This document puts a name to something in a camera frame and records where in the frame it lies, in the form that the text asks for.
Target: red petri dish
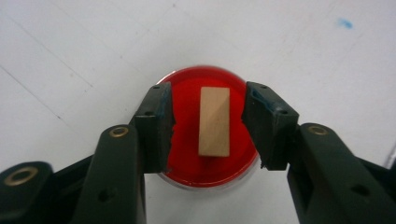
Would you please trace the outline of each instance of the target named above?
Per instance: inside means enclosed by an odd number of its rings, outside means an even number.
[[[177,184],[212,188],[242,177],[257,158],[241,116],[246,82],[214,66],[195,66],[176,71],[160,82],[171,82],[176,125],[164,175]],[[230,157],[198,155],[200,97],[202,87],[230,89]]]

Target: wooden block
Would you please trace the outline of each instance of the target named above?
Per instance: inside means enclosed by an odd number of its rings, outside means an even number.
[[[230,156],[230,89],[201,88],[200,156]]]

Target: white surface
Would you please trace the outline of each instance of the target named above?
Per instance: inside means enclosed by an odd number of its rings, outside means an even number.
[[[396,143],[396,3],[0,1],[0,170],[92,154],[173,70],[212,64],[272,87],[384,165]],[[148,223],[296,223],[285,172],[190,192],[147,175]]]

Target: screw hole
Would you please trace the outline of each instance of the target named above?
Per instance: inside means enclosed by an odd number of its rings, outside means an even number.
[[[101,203],[107,203],[117,196],[116,188],[103,189],[98,194],[98,200]]]
[[[350,188],[353,192],[359,194],[360,196],[367,197],[370,195],[370,190],[368,190],[363,185],[357,184]]]

